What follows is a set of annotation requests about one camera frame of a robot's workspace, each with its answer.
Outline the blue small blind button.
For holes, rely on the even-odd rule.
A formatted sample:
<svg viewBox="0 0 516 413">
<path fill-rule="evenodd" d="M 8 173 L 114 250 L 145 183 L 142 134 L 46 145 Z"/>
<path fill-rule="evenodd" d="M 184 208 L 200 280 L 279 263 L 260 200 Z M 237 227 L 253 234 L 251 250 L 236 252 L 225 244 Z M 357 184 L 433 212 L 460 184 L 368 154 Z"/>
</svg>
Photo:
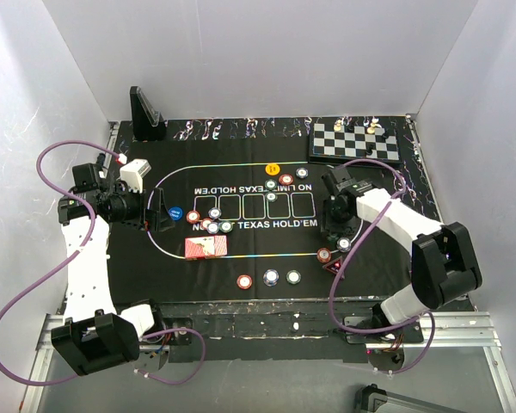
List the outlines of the blue small blind button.
<svg viewBox="0 0 516 413">
<path fill-rule="evenodd" d="M 171 207 L 168 213 L 174 221 L 179 221 L 183 217 L 183 210 L 178 206 Z"/>
</svg>

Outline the black triangular all-in marker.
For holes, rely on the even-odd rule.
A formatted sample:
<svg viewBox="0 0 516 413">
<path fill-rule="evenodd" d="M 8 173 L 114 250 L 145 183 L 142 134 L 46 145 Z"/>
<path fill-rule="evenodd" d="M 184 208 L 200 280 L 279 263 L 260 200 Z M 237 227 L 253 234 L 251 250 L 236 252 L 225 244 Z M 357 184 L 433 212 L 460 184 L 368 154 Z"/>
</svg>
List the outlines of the black triangular all-in marker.
<svg viewBox="0 0 516 413">
<path fill-rule="evenodd" d="M 343 258 L 341 256 L 335 258 L 334 260 L 330 261 L 330 262 L 327 262 L 325 263 L 322 268 L 333 274 L 333 275 L 337 275 L 339 273 L 339 271 L 341 270 L 341 265 L 343 263 Z"/>
</svg>

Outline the red playing card deck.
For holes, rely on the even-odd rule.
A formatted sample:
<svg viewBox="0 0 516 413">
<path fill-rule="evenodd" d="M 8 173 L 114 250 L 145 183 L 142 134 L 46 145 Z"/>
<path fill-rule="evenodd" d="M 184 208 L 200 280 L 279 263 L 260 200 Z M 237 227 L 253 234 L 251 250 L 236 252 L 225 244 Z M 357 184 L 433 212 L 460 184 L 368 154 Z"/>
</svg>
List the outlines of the red playing card deck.
<svg viewBox="0 0 516 413">
<path fill-rule="evenodd" d="M 227 256 L 227 237 L 213 235 L 189 237 L 185 239 L 184 256 L 186 260 L 210 259 Z"/>
</svg>

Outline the yellow dealer button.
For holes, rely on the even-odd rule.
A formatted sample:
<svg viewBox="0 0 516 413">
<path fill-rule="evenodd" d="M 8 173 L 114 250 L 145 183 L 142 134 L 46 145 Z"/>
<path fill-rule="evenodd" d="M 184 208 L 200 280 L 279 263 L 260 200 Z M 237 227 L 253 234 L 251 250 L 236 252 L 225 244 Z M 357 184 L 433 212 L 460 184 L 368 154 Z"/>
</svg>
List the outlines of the yellow dealer button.
<svg viewBox="0 0 516 413">
<path fill-rule="evenodd" d="M 265 172 L 269 176 L 277 176 L 280 173 L 280 166 L 277 163 L 268 163 L 265 166 Z"/>
</svg>

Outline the green poker chip stack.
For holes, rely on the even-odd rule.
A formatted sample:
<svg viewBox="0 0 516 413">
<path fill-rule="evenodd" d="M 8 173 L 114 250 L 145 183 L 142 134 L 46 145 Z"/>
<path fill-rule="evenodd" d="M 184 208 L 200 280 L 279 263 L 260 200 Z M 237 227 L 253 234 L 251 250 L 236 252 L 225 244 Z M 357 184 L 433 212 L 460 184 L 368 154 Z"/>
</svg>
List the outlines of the green poker chip stack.
<svg viewBox="0 0 516 413">
<path fill-rule="evenodd" d="M 301 274 L 297 270 L 288 271 L 286 280 L 289 284 L 296 285 L 301 281 Z"/>
</svg>

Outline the red poker chip stack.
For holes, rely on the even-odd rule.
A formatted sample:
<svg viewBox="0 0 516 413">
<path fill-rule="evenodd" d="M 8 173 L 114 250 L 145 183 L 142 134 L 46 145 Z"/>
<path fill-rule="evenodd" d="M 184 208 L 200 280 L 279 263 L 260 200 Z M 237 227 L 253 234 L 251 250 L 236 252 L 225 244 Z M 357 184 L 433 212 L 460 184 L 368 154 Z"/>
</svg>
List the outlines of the red poker chip stack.
<svg viewBox="0 0 516 413">
<path fill-rule="evenodd" d="M 247 274 L 241 274 L 240 276 L 237 277 L 237 280 L 236 280 L 236 285 L 242 289 L 242 290 L 246 290 L 246 289 L 249 289 L 252 287 L 252 284 L 253 284 L 253 280 L 252 278 L 247 275 Z"/>
</svg>

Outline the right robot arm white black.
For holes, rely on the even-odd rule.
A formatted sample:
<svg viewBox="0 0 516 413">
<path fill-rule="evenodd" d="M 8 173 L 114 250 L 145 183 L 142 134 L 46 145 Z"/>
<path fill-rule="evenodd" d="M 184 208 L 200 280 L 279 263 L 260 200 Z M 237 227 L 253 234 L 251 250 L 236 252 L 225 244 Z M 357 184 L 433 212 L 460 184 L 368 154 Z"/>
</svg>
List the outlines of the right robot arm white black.
<svg viewBox="0 0 516 413">
<path fill-rule="evenodd" d="M 340 329 L 391 342 L 419 316 L 438 310 L 482 285 L 476 252 L 464 225 L 444 224 L 425 217 L 402 203 L 402 190 L 391 194 L 367 180 L 359 181 L 350 175 L 346 164 L 328 170 L 322 181 L 329 192 L 323 223 L 343 225 L 353 218 L 368 223 L 367 229 L 352 243 L 336 281 L 341 280 L 361 244 L 376 229 L 402 246 L 411 264 L 409 284 L 375 305 L 369 323 L 353 327 L 338 322 Z"/>
</svg>

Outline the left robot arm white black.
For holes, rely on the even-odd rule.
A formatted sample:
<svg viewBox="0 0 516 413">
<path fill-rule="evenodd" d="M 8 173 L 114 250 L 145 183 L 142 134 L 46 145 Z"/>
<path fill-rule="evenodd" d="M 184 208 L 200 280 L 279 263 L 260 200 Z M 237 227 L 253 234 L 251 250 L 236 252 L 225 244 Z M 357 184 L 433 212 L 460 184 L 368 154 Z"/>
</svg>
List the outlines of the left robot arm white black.
<svg viewBox="0 0 516 413">
<path fill-rule="evenodd" d="M 64 323 L 52 330 L 52 345 L 79 376 L 116 367 L 139 357 L 142 340 L 160 342 L 166 324 L 152 299 L 116 311 L 108 279 L 108 239 L 113 223 L 137 231 L 173 227 L 163 191 L 153 206 L 144 204 L 144 176 L 151 167 L 135 159 L 116 180 L 99 163 L 74 167 L 74 186 L 58 203 L 58 222 L 69 254 Z"/>
</svg>

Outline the black texas holdem poker mat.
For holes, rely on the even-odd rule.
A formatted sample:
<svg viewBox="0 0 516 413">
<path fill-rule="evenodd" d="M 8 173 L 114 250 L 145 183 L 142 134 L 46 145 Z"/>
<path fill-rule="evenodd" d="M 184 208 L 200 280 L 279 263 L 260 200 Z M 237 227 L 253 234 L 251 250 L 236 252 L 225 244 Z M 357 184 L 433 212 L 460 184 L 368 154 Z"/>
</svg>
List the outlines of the black texas holdem poker mat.
<svg viewBox="0 0 516 413">
<path fill-rule="evenodd" d="M 326 167 L 310 163 L 305 138 L 260 138 L 134 142 L 128 157 L 146 159 L 151 170 L 144 179 L 150 197 L 162 188 L 167 207 L 183 214 L 197 211 L 206 218 L 217 207 L 220 218 L 234 228 L 226 233 L 227 256 L 186 260 L 185 239 L 204 231 L 185 219 L 167 231 L 148 233 L 115 225 L 109 238 L 108 275 L 113 302 L 128 305 L 141 299 L 159 303 L 246 299 L 325 299 L 334 275 L 323 269 L 316 253 L 321 248 L 340 256 L 336 239 L 321 233 L 323 201 L 329 196 L 322 175 Z M 269 176 L 268 163 L 280 173 Z M 296 177 L 297 168 L 309 172 Z M 279 183 L 283 174 L 293 184 Z M 266 180 L 276 181 L 270 191 Z M 266 193 L 277 194 L 268 202 Z M 263 275 L 279 273 L 279 282 L 268 287 Z M 301 281 L 292 285 L 286 273 L 297 270 Z M 237 277 L 249 275 L 252 287 L 242 290 Z"/>
</svg>

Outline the black chess piece on board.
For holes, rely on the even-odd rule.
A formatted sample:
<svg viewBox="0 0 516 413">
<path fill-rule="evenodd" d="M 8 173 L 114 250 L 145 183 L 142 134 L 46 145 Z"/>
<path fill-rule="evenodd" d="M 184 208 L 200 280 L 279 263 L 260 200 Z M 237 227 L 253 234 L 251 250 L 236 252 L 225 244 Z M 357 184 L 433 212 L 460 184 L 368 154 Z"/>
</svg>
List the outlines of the black chess piece on board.
<svg viewBox="0 0 516 413">
<path fill-rule="evenodd" d="M 373 145 L 368 145 L 365 149 L 365 154 L 369 157 L 373 155 L 373 152 L 375 151 L 375 147 Z"/>
</svg>

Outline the black white chess board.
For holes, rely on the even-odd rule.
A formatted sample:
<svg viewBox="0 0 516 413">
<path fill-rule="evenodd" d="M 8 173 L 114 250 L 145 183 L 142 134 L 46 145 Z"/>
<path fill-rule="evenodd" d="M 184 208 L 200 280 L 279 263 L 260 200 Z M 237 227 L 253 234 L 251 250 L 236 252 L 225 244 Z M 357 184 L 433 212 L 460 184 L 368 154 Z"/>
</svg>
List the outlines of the black white chess board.
<svg viewBox="0 0 516 413">
<path fill-rule="evenodd" d="M 371 159 L 391 166 L 402 163 L 396 132 L 391 129 L 387 139 L 381 137 L 384 128 L 378 125 L 374 134 L 366 132 L 367 126 L 357 125 L 355 133 L 343 126 L 334 131 L 334 124 L 316 123 L 309 136 L 308 160 L 310 163 L 343 164 L 351 160 Z M 372 156 L 366 155 L 366 147 L 373 145 Z"/>
</svg>

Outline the white chess pawn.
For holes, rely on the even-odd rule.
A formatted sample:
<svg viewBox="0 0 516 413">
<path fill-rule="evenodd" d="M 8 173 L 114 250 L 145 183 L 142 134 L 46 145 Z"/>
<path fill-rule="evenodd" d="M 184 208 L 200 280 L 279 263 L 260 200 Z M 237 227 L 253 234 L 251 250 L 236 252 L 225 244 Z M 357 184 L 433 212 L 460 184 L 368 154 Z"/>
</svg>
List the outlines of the white chess pawn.
<svg viewBox="0 0 516 413">
<path fill-rule="evenodd" d="M 377 127 L 378 127 L 378 118 L 373 117 L 373 118 L 371 119 L 371 121 L 369 122 L 369 124 L 368 124 L 368 127 L 367 127 L 367 129 L 366 129 L 366 132 L 367 132 L 368 134 L 374 134 L 374 133 L 375 133 L 375 130 L 377 129 Z"/>
</svg>

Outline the black card shoe stand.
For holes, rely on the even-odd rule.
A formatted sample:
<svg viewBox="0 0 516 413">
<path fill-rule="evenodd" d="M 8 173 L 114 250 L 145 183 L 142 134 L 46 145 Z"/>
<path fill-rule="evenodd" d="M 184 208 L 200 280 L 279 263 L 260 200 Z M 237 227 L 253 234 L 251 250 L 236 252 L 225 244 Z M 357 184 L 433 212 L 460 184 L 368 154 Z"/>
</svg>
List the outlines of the black card shoe stand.
<svg viewBox="0 0 516 413">
<path fill-rule="evenodd" d="M 166 121 L 155 110 L 139 86 L 132 86 L 129 92 L 132 130 L 138 142 L 162 141 L 167 136 Z"/>
</svg>

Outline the black case corner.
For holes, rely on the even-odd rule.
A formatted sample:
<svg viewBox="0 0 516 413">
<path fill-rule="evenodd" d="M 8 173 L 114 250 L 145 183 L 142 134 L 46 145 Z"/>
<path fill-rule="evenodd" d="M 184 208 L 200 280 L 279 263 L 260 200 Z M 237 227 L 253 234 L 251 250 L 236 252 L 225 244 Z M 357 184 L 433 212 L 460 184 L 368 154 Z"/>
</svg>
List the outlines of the black case corner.
<svg viewBox="0 0 516 413">
<path fill-rule="evenodd" d="M 386 391 L 375 384 L 364 386 L 356 392 L 353 411 L 360 413 L 460 413 L 460 410 Z"/>
</svg>

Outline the aluminium frame rail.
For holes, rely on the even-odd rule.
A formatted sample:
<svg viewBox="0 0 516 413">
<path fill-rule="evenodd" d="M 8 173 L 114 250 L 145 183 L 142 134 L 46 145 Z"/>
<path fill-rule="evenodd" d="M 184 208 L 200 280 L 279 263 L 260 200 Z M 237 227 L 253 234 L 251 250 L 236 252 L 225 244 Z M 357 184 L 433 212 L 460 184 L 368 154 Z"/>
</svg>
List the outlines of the aluminium frame rail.
<svg viewBox="0 0 516 413">
<path fill-rule="evenodd" d="M 416 367 L 386 375 L 336 360 L 208 361 L 183 385 L 123 366 L 31 388 L 23 412 L 350 412 L 357 391 L 392 393 L 464 412 L 516 412 L 501 342 L 486 312 L 441 312 L 421 327 L 432 347 Z"/>
</svg>

